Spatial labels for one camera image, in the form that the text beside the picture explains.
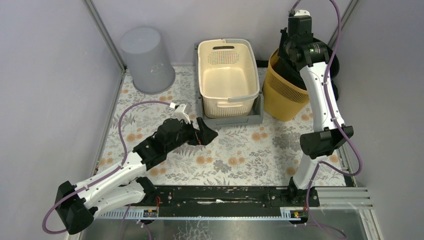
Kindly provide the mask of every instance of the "gray wall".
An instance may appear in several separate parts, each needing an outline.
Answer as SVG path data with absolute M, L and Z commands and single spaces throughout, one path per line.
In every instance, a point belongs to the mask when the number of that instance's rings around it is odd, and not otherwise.
M 357 180 L 388 240 L 424 235 L 423 12 L 422 0 L 363 0 L 337 53 L 338 104 L 364 160 Z
M 0 238 L 63 240 L 42 219 L 89 177 L 120 70 L 82 0 L 1 1 L 0 56 Z
M 193 45 L 203 40 L 243 38 L 257 59 L 267 60 L 278 48 L 295 0 L 94 0 L 119 48 L 129 30 L 149 26 L 162 34 L 173 64 L 194 64 Z M 349 0 L 336 0 L 343 13 Z M 328 0 L 304 0 L 317 38 L 328 41 L 337 26 Z

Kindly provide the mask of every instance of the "transparent acrylic sheet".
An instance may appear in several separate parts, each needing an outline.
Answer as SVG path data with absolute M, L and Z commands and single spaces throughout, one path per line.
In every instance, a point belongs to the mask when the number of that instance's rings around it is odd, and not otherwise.
M 373 210 L 368 208 L 351 204 L 346 209 L 331 209 L 329 206 L 311 211 L 320 224 L 343 230 L 348 239 L 379 240 Z M 285 220 L 155 220 L 148 228 L 152 239 L 157 240 L 333 239 L 318 227 L 308 225 L 311 223 L 312 219 L 309 219 L 306 226 L 294 226 Z M 116 240 L 120 224 L 120 219 L 97 219 L 82 233 L 80 239 Z M 146 227 L 141 227 L 134 219 L 127 219 L 123 225 L 123 239 L 149 239 L 149 235 Z

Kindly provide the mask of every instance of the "floral tablecloth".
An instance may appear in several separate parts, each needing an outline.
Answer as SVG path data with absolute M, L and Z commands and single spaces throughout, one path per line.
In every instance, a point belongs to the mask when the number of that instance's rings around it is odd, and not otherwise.
M 157 95 L 146 95 L 134 88 L 127 74 L 117 102 L 97 171 L 101 172 L 122 160 L 123 147 L 118 134 L 118 119 L 132 104 L 160 100 L 191 104 L 189 114 L 195 120 L 195 72 L 192 66 L 175 66 L 176 79 L 172 87 Z M 265 78 L 266 68 L 259 68 L 259 78 Z M 249 185 L 286 186 L 302 158 L 301 134 L 313 130 L 311 107 L 308 104 L 291 121 L 282 122 L 264 113 L 263 123 L 248 126 L 218 128 L 219 136 L 207 146 L 183 145 L 167 155 L 167 159 L 150 169 L 146 175 L 156 185 Z M 122 121 L 122 134 L 128 150 L 152 135 L 174 110 L 163 104 L 143 104 L 130 110 Z M 337 155 L 327 161 L 339 166 Z M 322 165 L 315 179 L 318 186 L 344 186 L 342 175 Z

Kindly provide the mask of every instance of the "red wire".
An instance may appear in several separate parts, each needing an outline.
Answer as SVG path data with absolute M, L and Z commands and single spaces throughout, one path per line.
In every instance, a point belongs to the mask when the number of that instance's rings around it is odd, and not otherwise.
M 161 204 L 161 198 L 159 196 L 156 197 L 156 216 L 158 216 L 158 207 Z

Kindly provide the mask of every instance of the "gray tray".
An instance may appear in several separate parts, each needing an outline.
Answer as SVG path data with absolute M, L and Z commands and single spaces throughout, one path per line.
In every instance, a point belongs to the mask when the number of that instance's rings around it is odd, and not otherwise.
M 194 80 L 197 86 L 197 109 L 201 113 L 201 117 L 204 120 L 204 123 L 211 129 L 221 128 L 221 127 L 231 127 L 231 126 L 245 126 L 251 124 L 261 124 L 264 119 L 264 95 L 262 91 L 259 92 L 259 95 L 253 102 L 252 109 L 250 110 L 249 115 L 247 116 L 230 116 L 230 117 L 221 117 L 221 118 L 209 118 L 205 115 L 203 110 L 203 97 L 200 94 L 199 87 L 199 78 L 198 78 L 198 46 L 199 44 L 194 45 Z

